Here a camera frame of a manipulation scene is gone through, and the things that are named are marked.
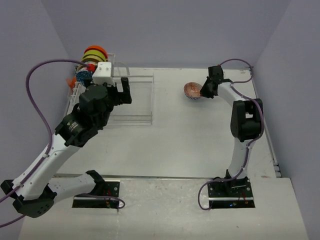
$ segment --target lavender wall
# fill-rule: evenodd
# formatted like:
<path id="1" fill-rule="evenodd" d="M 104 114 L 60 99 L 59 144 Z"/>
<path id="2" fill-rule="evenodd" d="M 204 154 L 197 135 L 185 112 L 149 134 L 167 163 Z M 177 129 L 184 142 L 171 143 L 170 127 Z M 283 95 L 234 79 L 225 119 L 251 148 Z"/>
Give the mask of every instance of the lavender wall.
<path id="1" fill-rule="evenodd" d="M 255 65 L 258 95 L 310 240 L 320 239 L 319 0 L 292 0 Z"/>
<path id="2" fill-rule="evenodd" d="M 136 67 L 258 60 L 290 0 L 42 0 L 72 58 L 92 44 Z"/>
<path id="3" fill-rule="evenodd" d="M 25 77 L 38 62 L 68 55 L 42 3 L 1 1 L 0 182 L 20 175 L 47 144 L 47 132 L 28 100 Z M 54 127 L 66 105 L 65 78 L 72 66 L 45 66 L 31 79 L 35 101 Z M 0 204 L 0 224 L 18 216 L 12 200 Z M 22 221 L 0 229 L 0 239 L 18 239 Z"/>

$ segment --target small bowl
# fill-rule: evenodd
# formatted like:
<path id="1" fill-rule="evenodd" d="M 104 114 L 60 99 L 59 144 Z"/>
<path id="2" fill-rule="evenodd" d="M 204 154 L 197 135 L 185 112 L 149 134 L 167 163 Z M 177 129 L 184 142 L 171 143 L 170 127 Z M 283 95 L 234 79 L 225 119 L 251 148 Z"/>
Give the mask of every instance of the small bowl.
<path id="1" fill-rule="evenodd" d="M 197 99 L 201 98 L 201 95 L 200 95 L 201 89 L 202 89 L 202 86 L 197 82 L 188 82 L 183 87 L 184 94 L 189 99 L 193 99 L 193 100 L 197 100 Z"/>

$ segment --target clear acrylic box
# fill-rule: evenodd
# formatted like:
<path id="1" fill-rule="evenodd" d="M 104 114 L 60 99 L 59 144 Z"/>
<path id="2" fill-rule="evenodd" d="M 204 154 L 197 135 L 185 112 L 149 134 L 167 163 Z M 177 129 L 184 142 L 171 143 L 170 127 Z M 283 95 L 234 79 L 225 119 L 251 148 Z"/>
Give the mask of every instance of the clear acrylic box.
<path id="1" fill-rule="evenodd" d="M 153 75 L 130 75 L 129 68 L 122 62 L 115 62 L 115 55 L 108 54 L 109 61 L 112 62 L 113 80 L 117 83 L 119 92 L 122 92 L 121 77 L 129 79 L 132 104 L 122 104 L 115 106 L 110 114 L 108 126 L 149 126 L 153 122 L 153 99 L 154 99 L 154 76 Z M 119 64 L 125 66 L 124 70 L 127 75 L 121 75 Z M 79 82 L 75 83 L 75 87 L 70 89 L 69 103 L 67 105 L 66 114 L 72 112 L 75 104 L 79 102 L 79 95 L 86 88 Z"/>

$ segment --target white table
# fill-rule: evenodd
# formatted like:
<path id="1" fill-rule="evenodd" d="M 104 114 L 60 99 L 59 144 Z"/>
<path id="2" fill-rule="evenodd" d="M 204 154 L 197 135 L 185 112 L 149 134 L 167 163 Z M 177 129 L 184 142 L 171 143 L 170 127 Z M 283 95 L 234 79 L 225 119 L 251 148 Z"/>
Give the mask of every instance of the white table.
<path id="1" fill-rule="evenodd" d="M 146 127 L 107 128 L 59 170 L 79 175 L 95 169 L 102 175 L 193 177 L 193 179 L 122 178 L 126 207 L 72 208 L 72 198 L 40 218 L 26 218 L 20 240 L 307 240 L 291 181 L 276 178 L 266 135 L 254 146 L 248 166 L 255 208 L 203 211 L 197 193 L 207 179 L 224 176 L 233 151 L 231 107 L 219 97 L 192 101 L 187 82 L 204 83 L 206 69 L 143 69 L 154 73 L 154 122 Z M 244 81 L 249 73 L 226 70 Z M 254 97 L 251 83 L 238 89 Z M 208 206 L 208 191 L 201 194 Z"/>
<path id="2" fill-rule="evenodd" d="M 230 131 L 232 108 L 220 97 L 190 100 L 183 91 L 188 82 L 203 84 L 208 70 L 131 68 L 130 71 L 131 75 L 154 74 L 152 126 L 106 127 L 73 155 L 58 175 L 78 175 L 94 169 L 105 176 L 224 176 L 234 148 Z M 224 72 L 225 78 L 233 81 L 250 77 L 247 70 Z M 237 88 L 255 97 L 251 82 Z M 266 135 L 252 150 L 248 172 L 250 176 L 275 177 Z"/>
<path id="3" fill-rule="evenodd" d="M 307 240 L 291 182 L 252 177 L 256 208 L 203 211 L 197 193 L 204 179 L 122 180 L 125 208 L 71 208 L 66 199 L 26 218 L 20 240 Z M 207 191 L 202 204 L 208 206 Z"/>

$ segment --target black bracket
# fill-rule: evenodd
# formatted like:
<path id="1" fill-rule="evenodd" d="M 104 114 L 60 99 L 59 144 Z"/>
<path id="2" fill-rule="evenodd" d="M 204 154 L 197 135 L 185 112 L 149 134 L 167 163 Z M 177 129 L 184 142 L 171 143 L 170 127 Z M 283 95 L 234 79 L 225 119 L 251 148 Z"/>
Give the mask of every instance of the black bracket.
<path id="1" fill-rule="evenodd" d="M 12 187 L 13 180 L 5 180 L 1 184 L 1 188 L 5 194 L 8 194 L 12 190 Z M 24 200 L 23 196 L 17 196 L 16 193 L 12 194 L 11 197 L 15 199 L 12 205 L 18 213 L 30 218 L 38 218 L 54 205 L 56 195 L 57 193 L 53 192 L 47 185 L 42 194 L 34 200 Z"/>
<path id="2" fill-rule="evenodd" d="M 224 71 L 221 66 L 208 67 L 209 76 L 200 90 L 200 95 L 205 98 L 213 99 L 218 96 L 218 85 L 222 83 L 232 83 L 230 79 L 224 79 Z"/>
<path id="3" fill-rule="evenodd" d="M 96 171 L 87 171 L 96 183 L 94 189 L 88 193 L 94 196 L 119 197 L 120 182 L 105 181 Z M 91 209 L 118 209 L 119 201 L 114 199 L 89 198 L 77 195 L 73 199 L 73 208 L 91 208 Z"/>
<path id="4" fill-rule="evenodd" d="M 231 178 L 228 170 L 226 178 Z M 208 184 L 209 206 L 212 209 L 255 208 L 250 180 L 245 177 Z"/>
<path id="5" fill-rule="evenodd" d="M 263 112 L 263 104 L 261 99 L 255 101 L 259 104 Z M 257 106 L 250 100 L 234 101 L 232 106 L 232 115 L 230 122 L 231 133 L 240 142 L 255 139 L 262 131 L 262 123 Z"/>

